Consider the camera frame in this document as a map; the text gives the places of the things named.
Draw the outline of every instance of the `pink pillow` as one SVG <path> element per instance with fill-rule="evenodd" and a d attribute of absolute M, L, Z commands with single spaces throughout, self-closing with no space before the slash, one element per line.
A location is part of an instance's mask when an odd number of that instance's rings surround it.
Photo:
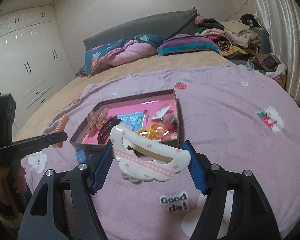
<path fill-rule="evenodd" d="M 112 55 L 105 63 L 111 66 L 119 66 L 140 58 L 150 57 L 157 54 L 157 49 L 150 44 L 144 42 L 136 42 L 123 51 Z"/>

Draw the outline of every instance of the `beige bedsheet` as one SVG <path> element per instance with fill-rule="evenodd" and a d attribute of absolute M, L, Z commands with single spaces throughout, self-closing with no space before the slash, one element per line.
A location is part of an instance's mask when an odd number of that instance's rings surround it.
<path fill-rule="evenodd" d="M 100 83 L 113 80 L 122 76 L 135 73 L 148 72 L 158 69 L 177 69 L 186 67 L 199 67 L 202 65 L 232 64 L 227 59 L 221 57 L 213 51 L 200 51 L 184 53 L 170 56 L 152 56 L 139 59 L 135 62 L 127 63 L 118 67 L 105 70 L 90 78 L 77 77 L 65 88 L 54 95 L 49 101 L 44 103 L 26 122 L 14 141 L 42 135 L 50 120 L 61 110 L 69 106 L 76 100 L 91 83 Z"/>

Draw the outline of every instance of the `yellow ring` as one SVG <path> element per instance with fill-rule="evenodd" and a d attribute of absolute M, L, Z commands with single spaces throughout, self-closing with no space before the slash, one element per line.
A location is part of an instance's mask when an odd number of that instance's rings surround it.
<path fill-rule="evenodd" d="M 144 133 L 144 132 L 147 132 L 148 133 L 148 135 L 146 136 L 148 139 L 150 139 L 150 137 L 151 137 L 151 133 L 150 133 L 150 131 L 148 131 L 147 129 L 140 129 L 139 131 L 137 131 L 137 134 L 140 134 L 140 135 L 142 135 L 141 133 Z"/>
<path fill-rule="evenodd" d="M 154 128 L 155 127 L 160 127 L 160 131 L 155 131 L 154 130 Z M 151 126 L 150 126 L 150 133 L 152 134 L 152 135 L 162 135 L 163 134 L 163 132 L 164 132 L 164 129 L 161 127 L 161 125 L 159 124 L 159 123 L 154 123 L 154 124 L 152 124 Z"/>

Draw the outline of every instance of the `metal screw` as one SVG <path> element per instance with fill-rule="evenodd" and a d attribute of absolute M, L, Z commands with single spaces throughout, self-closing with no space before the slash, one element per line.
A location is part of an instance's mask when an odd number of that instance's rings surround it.
<path fill-rule="evenodd" d="M 248 177 L 252 176 L 252 172 L 249 171 L 249 170 L 245 170 L 245 171 L 243 172 L 243 174 L 246 175 L 246 176 L 248 176 Z"/>
<path fill-rule="evenodd" d="M 81 163 L 81 164 L 79 165 L 79 170 L 85 170 L 87 167 L 88 167 L 87 164 Z"/>
<path fill-rule="evenodd" d="M 213 171 L 218 171 L 220 169 L 220 166 L 218 164 L 212 164 L 210 166 L 210 168 L 213 170 Z"/>
<path fill-rule="evenodd" d="M 47 176 L 51 176 L 52 174 L 53 174 L 53 170 L 47 170 L 47 171 L 46 171 L 46 175 L 47 175 Z"/>

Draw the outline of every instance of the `orange comb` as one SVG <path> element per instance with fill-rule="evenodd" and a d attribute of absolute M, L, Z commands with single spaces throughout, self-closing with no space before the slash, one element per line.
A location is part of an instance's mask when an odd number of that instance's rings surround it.
<path fill-rule="evenodd" d="M 66 128 L 66 124 L 69 120 L 69 117 L 67 115 L 63 115 L 60 119 L 60 122 L 58 123 L 56 129 L 54 130 L 55 133 L 57 132 L 63 132 Z M 63 147 L 63 142 L 59 142 L 56 144 L 52 145 L 53 148 L 62 148 Z"/>

